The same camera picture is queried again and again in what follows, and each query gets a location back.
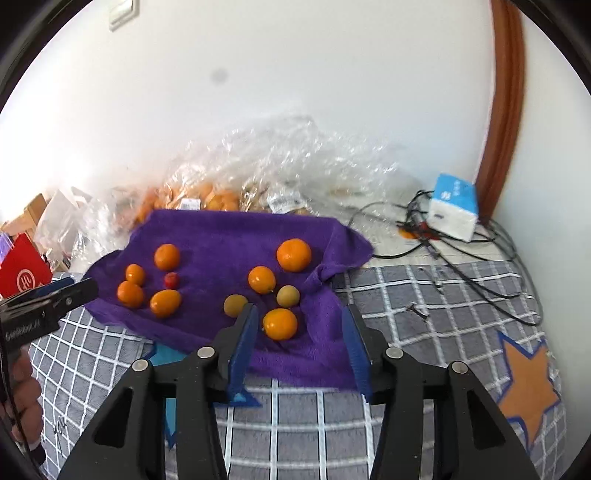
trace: white wall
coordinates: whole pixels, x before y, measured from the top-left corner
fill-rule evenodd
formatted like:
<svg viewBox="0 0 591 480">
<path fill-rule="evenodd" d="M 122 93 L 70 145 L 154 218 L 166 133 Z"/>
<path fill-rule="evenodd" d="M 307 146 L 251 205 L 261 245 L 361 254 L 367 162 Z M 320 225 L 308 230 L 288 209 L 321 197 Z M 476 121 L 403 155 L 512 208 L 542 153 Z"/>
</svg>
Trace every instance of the white wall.
<svg viewBox="0 0 591 480">
<path fill-rule="evenodd" d="M 562 372 L 569 465 L 591 430 L 591 96 L 548 37 L 524 22 L 525 109 L 495 216 L 513 234 L 544 304 Z"/>
<path fill-rule="evenodd" d="M 154 175 L 204 132 L 294 106 L 399 143 L 426 186 L 478 169 L 488 0 L 142 0 L 120 30 L 107 17 L 106 0 L 91 2 L 1 113 L 0 217 L 39 191 Z"/>
</svg>

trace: orange star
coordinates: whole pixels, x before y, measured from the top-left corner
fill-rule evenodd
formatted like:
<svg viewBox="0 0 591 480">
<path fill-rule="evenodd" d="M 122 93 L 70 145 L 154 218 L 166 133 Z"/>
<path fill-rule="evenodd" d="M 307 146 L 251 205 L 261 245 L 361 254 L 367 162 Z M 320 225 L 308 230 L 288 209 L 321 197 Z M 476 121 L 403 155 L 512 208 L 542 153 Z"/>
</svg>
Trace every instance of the orange star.
<svg viewBox="0 0 591 480">
<path fill-rule="evenodd" d="M 508 421 L 517 421 L 523 428 L 529 452 L 540 433 L 544 414 L 560 403 L 548 373 L 548 346 L 542 340 L 534 353 L 529 353 L 501 332 L 499 338 L 511 382 L 498 405 Z"/>
</svg>

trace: light switch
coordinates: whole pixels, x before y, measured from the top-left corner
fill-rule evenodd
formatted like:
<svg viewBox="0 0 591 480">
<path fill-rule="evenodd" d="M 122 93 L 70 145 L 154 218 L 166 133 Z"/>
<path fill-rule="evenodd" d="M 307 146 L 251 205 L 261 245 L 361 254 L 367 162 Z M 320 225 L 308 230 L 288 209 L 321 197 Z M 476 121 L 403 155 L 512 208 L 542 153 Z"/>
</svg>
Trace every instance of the light switch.
<svg viewBox="0 0 591 480">
<path fill-rule="evenodd" d="M 139 0 L 116 0 L 109 10 L 109 28 L 117 30 L 139 13 Z"/>
</svg>

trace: plastic bag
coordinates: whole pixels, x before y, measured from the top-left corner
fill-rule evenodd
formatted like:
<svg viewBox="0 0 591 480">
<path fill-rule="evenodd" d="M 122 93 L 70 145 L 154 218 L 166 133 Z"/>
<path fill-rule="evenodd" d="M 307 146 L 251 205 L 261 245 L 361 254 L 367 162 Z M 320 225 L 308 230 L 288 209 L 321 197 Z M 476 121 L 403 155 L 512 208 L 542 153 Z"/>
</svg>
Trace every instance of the plastic bag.
<svg viewBox="0 0 591 480">
<path fill-rule="evenodd" d="M 376 201 L 407 202 L 418 183 L 402 172 L 402 152 L 365 138 L 322 132 L 308 116 L 260 122 L 217 144 L 191 145 L 173 162 L 163 186 L 146 196 L 152 209 L 314 213 L 346 221 Z"/>
<path fill-rule="evenodd" d="M 145 192 L 145 188 L 118 187 L 88 203 L 79 220 L 72 271 L 84 272 L 99 258 L 127 246 Z"/>
<path fill-rule="evenodd" d="M 62 263 L 69 268 L 78 232 L 79 208 L 58 190 L 39 219 L 33 241 L 46 256 L 52 271 Z"/>
</svg>

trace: gray checkered bedsheet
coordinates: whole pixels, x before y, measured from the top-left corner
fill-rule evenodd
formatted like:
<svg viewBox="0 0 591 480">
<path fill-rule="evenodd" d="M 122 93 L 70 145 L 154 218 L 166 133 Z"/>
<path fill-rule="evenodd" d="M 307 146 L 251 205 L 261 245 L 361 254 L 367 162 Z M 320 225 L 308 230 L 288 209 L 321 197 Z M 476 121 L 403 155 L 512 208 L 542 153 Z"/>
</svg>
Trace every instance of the gray checkered bedsheet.
<svg viewBox="0 0 591 480">
<path fill-rule="evenodd" d="M 506 262 L 462 264 L 462 271 L 484 285 L 513 293 L 518 276 Z M 433 272 L 434 267 L 425 266 Z M 544 333 L 503 318 L 446 270 L 443 294 L 419 266 L 364 268 L 340 275 L 333 288 L 343 303 L 355 302 L 365 322 L 381 330 L 390 345 L 417 360 L 445 366 L 461 359 L 497 399 L 509 382 L 498 333 L 532 351 Z M 425 307 L 422 321 L 405 307 Z M 531 298 L 495 299 L 511 313 L 532 320 Z M 150 341 L 121 327 L 104 327 L 85 309 L 71 312 L 60 330 L 31 345 L 34 374 L 43 387 L 47 472 L 55 478 L 82 430 L 129 365 L 151 349 Z M 561 391 L 551 358 L 550 377 Z M 374 461 L 383 407 L 370 407 L 359 394 L 291 387 L 277 380 L 247 378 L 262 408 L 218 408 L 222 452 L 231 480 L 367 479 Z M 519 425 L 515 431 L 524 441 Z M 531 459 L 543 479 L 561 474 L 566 418 L 560 404 L 544 416 Z M 424 405 L 422 479 L 433 467 L 433 405 Z M 175 450 L 167 449 L 167 478 L 176 479 Z"/>
</svg>

